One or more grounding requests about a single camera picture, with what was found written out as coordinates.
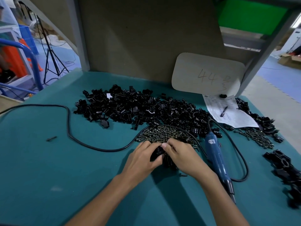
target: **orange object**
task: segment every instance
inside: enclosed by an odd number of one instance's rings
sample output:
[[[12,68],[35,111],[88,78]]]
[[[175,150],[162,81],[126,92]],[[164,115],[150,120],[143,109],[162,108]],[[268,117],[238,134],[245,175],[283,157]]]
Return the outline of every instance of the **orange object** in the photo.
[[[24,39],[20,39],[19,42],[28,47]],[[28,74],[25,64],[23,63],[23,60],[21,59],[21,56],[19,55],[18,49],[16,47],[4,46],[2,47],[2,51],[5,53],[4,59],[9,63],[10,70],[12,70],[18,78],[24,77]],[[27,58],[27,60],[32,67],[31,59]]]

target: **hand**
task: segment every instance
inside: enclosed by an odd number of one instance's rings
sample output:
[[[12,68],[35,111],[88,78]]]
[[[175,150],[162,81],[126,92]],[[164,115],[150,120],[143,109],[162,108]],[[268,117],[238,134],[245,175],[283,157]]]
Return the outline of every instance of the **hand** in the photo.
[[[154,150],[161,143],[150,143],[145,141],[140,143],[137,148],[129,155],[126,165],[120,175],[130,182],[135,187],[142,182],[156,167],[162,165],[164,154],[157,157],[153,162],[150,158]]]
[[[200,175],[200,173],[214,173],[190,144],[170,138],[167,143],[162,144],[162,147],[184,173],[194,178]]]

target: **blue metal rail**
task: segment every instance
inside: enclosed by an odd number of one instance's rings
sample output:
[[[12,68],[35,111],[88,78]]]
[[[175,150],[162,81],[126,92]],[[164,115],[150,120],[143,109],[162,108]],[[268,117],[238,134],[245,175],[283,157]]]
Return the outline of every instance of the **blue metal rail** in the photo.
[[[43,85],[41,83],[41,77],[40,77],[40,71],[39,71],[39,67],[38,67],[38,61],[35,57],[35,55],[32,53],[32,51],[26,47],[25,45],[18,43],[16,41],[11,41],[11,40],[5,40],[5,39],[1,39],[0,38],[0,44],[4,44],[4,45],[8,45],[8,46],[13,46],[16,48],[20,48],[24,51],[25,55],[27,57],[29,57],[31,59],[31,63],[32,63],[32,71],[33,71],[33,77],[35,79],[36,85],[38,87],[38,90],[41,91],[43,89]],[[7,96],[6,92],[1,88],[1,87],[7,87],[7,88],[12,88],[12,89],[16,89],[16,90],[20,90],[20,91],[24,91],[27,93],[31,93],[31,94],[36,94],[36,92],[31,91],[31,90],[27,90],[27,89],[22,89],[19,87],[15,87],[15,86],[10,86],[4,83],[0,83],[0,91],[2,92],[2,95]]]

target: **printed form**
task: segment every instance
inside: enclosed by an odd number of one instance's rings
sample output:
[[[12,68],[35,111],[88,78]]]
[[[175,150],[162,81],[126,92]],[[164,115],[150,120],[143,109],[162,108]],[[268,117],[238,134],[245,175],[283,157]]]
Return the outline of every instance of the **printed form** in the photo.
[[[217,122],[231,125],[234,128],[258,128],[258,124],[252,117],[250,117],[244,111],[238,109],[234,95],[227,98],[203,95],[203,98],[209,113]],[[224,116],[221,117],[220,115],[226,106],[228,106],[228,108],[225,111]]]

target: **teal work surface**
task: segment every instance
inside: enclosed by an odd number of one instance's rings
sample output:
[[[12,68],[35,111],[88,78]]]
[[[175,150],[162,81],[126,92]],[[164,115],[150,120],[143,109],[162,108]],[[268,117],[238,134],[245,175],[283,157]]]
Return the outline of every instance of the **teal work surface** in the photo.
[[[75,110],[85,99],[83,90],[153,90],[184,98],[206,109],[202,95],[173,90],[170,85],[108,73],[74,70],[25,103],[61,104]],[[250,104],[252,112],[259,111]],[[72,134],[80,141],[105,149],[128,144],[138,131],[129,124],[109,120],[110,128],[71,115]],[[56,107],[18,108],[0,118],[0,223],[12,225],[63,225],[99,193],[122,170],[128,154],[137,146],[115,153],[85,148],[66,133],[66,110]],[[262,157],[266,152],[254,141],[229,132],[250,168],[249,178],[233,183],[237,207],[250,225],[300,225],[301,211],[291,209],[283,193],[287,186],[271,172]],[[57,136],[51,142],[47,138]],[[219,139],[233,178],[241,178],[244,167],[227,137]],[[301,157],[287,142],[275,143],[301,169]],[[205,194],[190,176],[179,177],[157,168],[120,203],[107,225],[215,225]]]

